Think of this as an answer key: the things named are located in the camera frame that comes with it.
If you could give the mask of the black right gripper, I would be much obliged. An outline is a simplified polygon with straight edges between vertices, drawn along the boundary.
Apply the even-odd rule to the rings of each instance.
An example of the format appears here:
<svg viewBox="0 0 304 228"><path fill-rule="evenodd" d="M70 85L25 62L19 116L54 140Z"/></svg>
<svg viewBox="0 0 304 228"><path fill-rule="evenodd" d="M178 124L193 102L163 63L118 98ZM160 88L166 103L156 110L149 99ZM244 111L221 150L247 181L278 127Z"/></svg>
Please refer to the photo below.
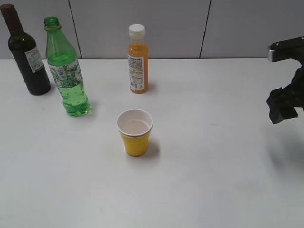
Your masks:
<svg viewBox="0 0 304 228"><path fill-rule="evenodd" d="M297 118L295 107L304 108L304 68L296 70L290 85L272 90L266 103L272 124Z"/></svg>

